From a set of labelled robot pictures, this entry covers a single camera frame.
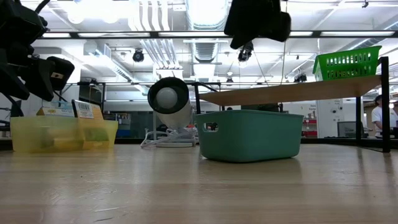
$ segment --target white shirt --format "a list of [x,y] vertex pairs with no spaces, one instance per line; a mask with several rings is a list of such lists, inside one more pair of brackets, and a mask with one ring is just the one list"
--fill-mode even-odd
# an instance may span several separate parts
[[[390,109],[390,128],[394,128],[397,126],[397,120],[398,120],[398,116],[397,113],[391,109]],[[382,109],[380,106],[377,106],[376,108],[374,108],[372,110],[372,123],[375,123],[376,121],[380,121],[381,123],[383,123],[383,118],[382,118]],[[381,129],[379,127],[377,127],[376,125],[374,125],[376,128],[376,136],[377,137],[381,137]]]

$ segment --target storage bin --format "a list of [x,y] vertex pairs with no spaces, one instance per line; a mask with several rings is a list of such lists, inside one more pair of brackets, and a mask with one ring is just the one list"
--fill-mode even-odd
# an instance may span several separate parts
[[113,149],[117,121],[59,116],[11,118],[16,152],[65,152]]
[[318,55],[312,73],[317,81],[375,75],[381,46]]
[[208,159],[254,162],[294,157],[300,150],[301,115],[230,110],[195,117],[200,151]]

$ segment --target wooden shelf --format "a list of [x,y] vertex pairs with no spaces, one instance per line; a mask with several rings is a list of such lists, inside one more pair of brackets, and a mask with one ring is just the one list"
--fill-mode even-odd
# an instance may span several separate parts
[[257,105],[305,100],[359,97],[381,84],[381,76],[205,93],[200,99],[220,106]]

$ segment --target teal plastic bin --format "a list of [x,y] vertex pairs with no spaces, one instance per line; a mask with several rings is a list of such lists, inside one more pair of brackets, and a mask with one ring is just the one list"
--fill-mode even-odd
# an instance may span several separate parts
[[217,161],[255,162],[299,153],[303,116],[254,110],[196,115],[201,154]]

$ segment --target ceiling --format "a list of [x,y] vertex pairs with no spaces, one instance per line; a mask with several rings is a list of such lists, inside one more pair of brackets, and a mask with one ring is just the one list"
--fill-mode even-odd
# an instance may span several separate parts
[[[130,1],[96,0],[96,2],[100,1],[107,2],[109,5],[106,12],[102,12],[102,15],[118,15],[119,19],[117,22],[108,24],[100,18],[92,17],[84,19],[79,24],[73,24],[68,19],[69,8],[71,4],[74,4],[73,1],[52,1],[40,15],[49,22],[49,28],[52,31],[98,32],[131,30],[128,25],[128,17],[132,15]],[[204,4],[208,3],[208,7],[211,7],[214,2],[222,2],[223,0],[192,1],[203,1]],[[37,2],[37,0],[22,0],[25,6],[31,8],[35,8]],[[169,0],[167,4],[169,7],[168,21],[170,29],[187,30],[189,27],[186,17],[187,12],[181,11],[181,8],[185,7],[185,1]],[[363,4],[363,0],[290,0],[287,3],[287,12],[292,17],[292,30],[383,30],[398,21],[398,1],[369,1],[369,6],[366,8],[362,8]],[[152,16],[151,5],[152,1],[149,1],[149,18]],[[281,2],[281,8],[283,11],[286,8],[284,1]],[[93,4],[92,10],[96,10],[95,4]],[[314,81],[315,79],[312,75],[313,56],[337,50],[348,50],[366,39],[289,39],[286,43],[270,39],[256,39],[253,41],[254,54],[245,67],[239,66],[237,60],[238,51],[229,47],[230,39],[225,40],[228,42],[220,44],[217,56],[213,61],[217,65],[215,65],[213,74],[209,76],[209,82],[225,82],[228,72],[233,73],[234,82],[292,82],[294,76],[299,72],[298,68],[301,68],[300,71],[302,73],[307,74],[309,82]],[[142,48],[139,40],[104,39],[95,41],[98,47],[102,47],[104,44],[111,47],[113,59],[118,61],[132,76],[139,76],[141,81],[149,82],[152,80],[154,63],[147,55],[147,52],[144,51],[145,59],[143,62],[137,63],[132,60],[130,52],[134,53],[134,49]],[[63,46],[74,43],[74,40],[63,40],[61,44],[59,41],[38,40],[34,46],[60,46],[63,48]],[[390,64],[398,63],[398,53],[394,52],[394,49],[398,47],[396,39],[385,39],[378,45],[383,46],[381,54],[387,52],[388,56],[390,56]],[[183,39],[174,39],[174,49],[183,69],[183,78],[186,80],[198,78],[192,65],[191,44],[184,43]],[[81,72],[82,77],[93,77],[107,82],[125,82],[101,62],[96,62],[93,57],[85,55],[80,58],[83,61],[83,65],[87,65],[87,69]]]

